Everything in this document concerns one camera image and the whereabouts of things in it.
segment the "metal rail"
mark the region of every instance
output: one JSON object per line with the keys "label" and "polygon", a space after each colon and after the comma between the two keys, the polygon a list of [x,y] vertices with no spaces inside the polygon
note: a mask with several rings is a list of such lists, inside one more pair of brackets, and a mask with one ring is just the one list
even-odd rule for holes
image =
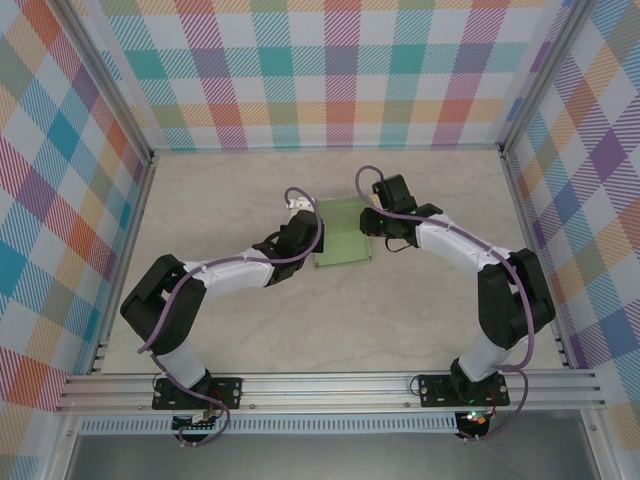
{"label": "metal rail", "polygon": [[[227,374],[242,377],[242,404],[248,414],[453,412],[464,407],[422,408],[409,390],[420,372],[333,374]],[[446,374],[447,372],[428,372]],[[605,406],[591,370],[532,370],[527,410],[580,410]],[[66,415],[154,414],[153,375],[90,375],[69,377],[58,411]],[[518,374],[507,374],[514,410],[524,391]]]}

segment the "purple cable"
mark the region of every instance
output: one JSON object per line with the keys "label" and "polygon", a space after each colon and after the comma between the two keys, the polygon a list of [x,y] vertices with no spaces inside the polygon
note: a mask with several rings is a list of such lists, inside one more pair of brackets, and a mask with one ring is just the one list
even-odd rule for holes
{"label": "purple cable", "polygon": [[398,213],[392,213],[376,207],[371,201],[371,199],[367,195],[365,195],[362,189],[360,188],[360,176],[362,175],[362,172],[364,172],[365,170],[373,170],[380,176],[380,180],[384,179],[384,173],[382,173],[382,170],[380,170],[378,167],[375,167],[373,165],[364,165],[363,167],[360,167],[360,169],[356,172],[356,191],[358,192],[358,195],[360,196],[360,198],[369,207],[371,207],[371,209],[390,218],[397,218],[399,220],[412,220],[412,221],[420,220],[429,225],[448,228],[452,232],[457,233],[461,237],[466,238],[467,240],[473,242],[475,245],[479,246],[480,248],[485,250],[488,254],[490,254],[495,259],[497,259],[505,267],[505,269],[513,279],[514,283],[518,287],[518,291],[520,292],[520,297],[522,298],[522,304],[524,306],[524,313],[527,319],[527,336],[529,339],[529,344],[527,345],[527,353],[524,356],[524,359],[517,365],[499,365],[498,368],[505,372],[515,372],[522,375],[522,378],[524,379],[524,392],[522,394],[522,400],[520,401],[518,408],[516,408],[516,410],[513,412],[513,415],[511,415],[509,420],[507,420],[503,425],[501,425],[499,428],[497,428],[490,434],[482,437],[483,440],[493,438],[498,433],[502,432],[505,428],[507,428],[511,423],[513,423],[515,418],[522,411],[524,407],[524,403],[526,402],[527,396],[529,394],[529,379],[527,378],[526,374],[522,371],[522,369],[529,364],[529,362],[531,361],[531,357],[533,356],[533,347],[534,347],[534,341],[535,341],[534,340],[535,327],[533,324],[533,314],[531,312],[531,305],[529,304],[529,298],[527,297],[527,292],[524,289],[524,285],[522,284],[522,281],[520,280],[520,277],[518,276],[515,268],[513,268],[513,266],[509,262],[507,262],[507,260],[502,255],[500,255],[498,252],[493,250],[490,245],[487,245],[482,240],[474,237],[470,233],[456,227],[455,225],[448,225],[445,222],[441,222],[433,218],[419,217],[417,215],[401,215]]}
{"label": "purple cable", "polygon": [[[206,268],[211,268],[211,267],[214,267],[216,265],[220,265],[222,263],[236,262],[236,261],[240,261],[240,262],[259,262],[259,263],[267,263],[267,264],[270,264],[270,265],[280,265],[280,264],[283,264],[283,263],[297,262],[298,260],[302,260],[303,258],[306,258],[313,251],[313,249],[316,248],[316,246],[318,245],[318,242],[320,241],[320,237],[322,236],[322,218],[320,217],[320,213],[318,212],[318,207],[316,206],[315,201],[311,198],[311,196],[307,192],[305,192],[304,190],[302,190],[302,189],[300,189],[298,187],[289,187],[284,192],[284,200],[287,203],[287,205],[289,205],[289,193],[290,192],[298,192],[304,198],[306,198],[307,201],[313,207],[313,213],[316,216],[316,222],[318,224],[318,231],[316,232],[316,236],[313,239],[313,242],[311,243],[309,248],[307,248],[304,252],[300,253],[299,255],[296,255],[295,257],[291,257],[291,258],[280,258],[280,259],[275,259],[274,258],[274,259],[272,259],[272,258],[256,258],[256,257],[228,257],[228,258],[221,258],[221,259],[218,259],[218,260],[213,260],[211,262],[205,263],[203,266],[206,267]],[[193,275],[198,273],[198,272],[200,272],[200,269],[194,269],[194,270],[191,270],[190,272],[187,272],[187,274],[184,277],[182,277],[180,279],[180,281],[176,284],[176,286],[174,287],[173,291],[171,292],[171,295],[169,296],[169,299],[167,300],[166,305],[164,306],[164,309],[162,310],[162,313],[160,314],[160,318],[158,319],[158,323],[156,324],[156,327],[153,329],[153,332],[151,333],[151,335],[149,336],[149,338],[147,339],[145,344],[138,349],[138,353],[146,352],[151,347],[151,345],[153,345],[153,343],[155,342],[156,338],[158,337],[158,334],[162,330],[162,326],[164,325],[164,322],[167,319],[167,314],[169,313],[169,309],[171,308],[171,305],[173,304],[173,300],[174,300],[176,294],[182,288],[182,286],[185,284],[185,282],[188,279],[190,279]],[[173,383],[177,388],[179,388],[180,390],[182,390],[185,393],[188,393],[189,395],[191,395],[193,397],[196,397],[196,398],[199,398],[201,400],[205,400],[207,402],[212,403],[213,405],[215,405],[218,408],[222,409],[227,415],[227,418],[226,418],[222,428],[220,430],[218,430],[217,432],[208,435],[206,438],[204,438],[200,442],[193,442],[193,443],[186,442],[184,440],[184,438],[182,437],[182,432],[183,432],[184,428],[181,428],[178,431],[178,438],[180,439],[181,442],[183,442],[183,445],[189,445],[189,446],[192,446],[192,447],[199,447],[201,445],[206,445],[207,443],[212,442],[215,439],[217,439],[218,437],[220,437],[220,435],[222,435],[222,433],[229,427],[229,425],[231,423],[231,412],[229,411],[229,408],[219,400],[216,400],[214,398],[208,397],[207,395],[202,395],[201,393],[198,393],[198,392],[194,392],[193,390],[190,390],[187,387],[185,387],[184,385],[182,385],[173,375],[171,375],[169,372],[167,372],[167,369],[164,367],[164,365],[162,365],[160,360],[158,360],[158,358],[154,354],[151,354],[151,359],[158,366],[158,368],[160,370],[162,370],[162,372],[165,373],[165,375],[167,376],[169,381],[171,383]]]}
{"label": "purple cable", "polygon": [[199,447],[201,445],[206,445],[209,442],[213,442],[216,438],[220,437],[220,435],[222,435],[222,432],[224,432],[231,424],[231,412],[229,411],[229,407],[227,407],[221,401],[216,400],[215,398],[211,398],[211,397],[208,397],[207,395],[202,395],[201,393],[194,392],[193,390],[189,390],[187,387],[182,385],[173,375],[167,372],[167,369],[164,368],[164,365],[160,363],[160,360],[158,360],[158,358],[153,353],[151,354],[151,360],[153,360],[153,362],[158,366],[158,368],[167,376],[169,381],[173,383],[176,387],[178,387],[180,390],[182,390],[185,393],[188,393],[192,397],[199,398],[200,400],[204,400],[206,402],[209,402],[215,405],[216,407],[224,411],[224,413],[227,415],[227,418],[224,421],[224,425],[220,430],[218,430],[215,433],[211,433],[207,435],[204,439],[202,439],[199,442],[187,442],[182,437],[182,432],[184,431],[184,428],[185,428],[185,427],[182,427],[180,430],[178,430],[178,439],[182,442],[182,444],[189,445],[191,447]]}

